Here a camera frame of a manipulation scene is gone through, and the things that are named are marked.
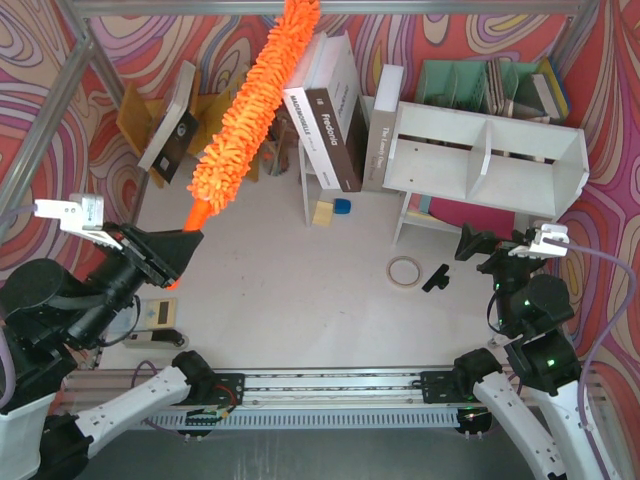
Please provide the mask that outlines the orange microfiber duster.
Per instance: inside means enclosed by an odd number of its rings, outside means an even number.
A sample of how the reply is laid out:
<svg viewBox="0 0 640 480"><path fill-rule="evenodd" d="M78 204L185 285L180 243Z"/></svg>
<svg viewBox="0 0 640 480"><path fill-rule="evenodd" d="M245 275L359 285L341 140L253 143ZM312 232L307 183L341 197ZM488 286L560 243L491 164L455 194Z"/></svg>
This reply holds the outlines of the orange microfiber duster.
<svg viewBox="0 0 640 480"><path fill-rule="evenodd" d="M309 45L321 16L318 1L286 1L246 80L199 159L188 190L194 201L184 230L195 232L237 196L266 138L283 90Z"/></svg>

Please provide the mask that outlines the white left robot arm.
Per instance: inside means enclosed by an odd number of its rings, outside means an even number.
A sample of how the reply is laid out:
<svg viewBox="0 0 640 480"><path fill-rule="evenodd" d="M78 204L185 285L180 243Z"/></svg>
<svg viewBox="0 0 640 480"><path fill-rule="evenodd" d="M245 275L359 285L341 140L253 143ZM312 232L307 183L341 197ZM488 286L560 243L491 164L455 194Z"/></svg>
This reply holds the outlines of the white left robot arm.
<svg viewBox="0 0 640 480"><path fill-rule="evenodd" d="M1 289L1 476L76 477L98 452L132 425L188 398L202 399L214 373L196 352L179 353L152 378L98 407L50 415L74 352L93 349L145 283L161 288L184 273L200 231L147 233L110 223L114 241L80 281L51 259L17 268Z"/></svg>

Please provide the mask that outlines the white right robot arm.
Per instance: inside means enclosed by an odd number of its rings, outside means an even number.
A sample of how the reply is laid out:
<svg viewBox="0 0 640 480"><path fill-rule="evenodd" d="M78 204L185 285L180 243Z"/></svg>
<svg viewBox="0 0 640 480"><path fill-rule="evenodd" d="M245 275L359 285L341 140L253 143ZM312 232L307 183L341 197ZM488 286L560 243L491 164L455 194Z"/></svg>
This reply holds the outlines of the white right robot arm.
<svg viewBox="0 0 640 480"><path fill-rule="evenodd" d="M513 231L509 239L463 226L455 258L487 255L477 270L493 280L487 313L497 319L489 326L506 338L508 363L542 415L531 412L486 348L458 357L453 375L460 394L480 401L498 420L536 478L616 479L615 463L588 405L593 360L579 360L563 332L574 315L568 287L539 271L547 260L576 250L610 261L628 275L627 294L613 316L620 319L636 292L636 274L610 254L572 243L566 226L538 221L525 232Z"/></svg>

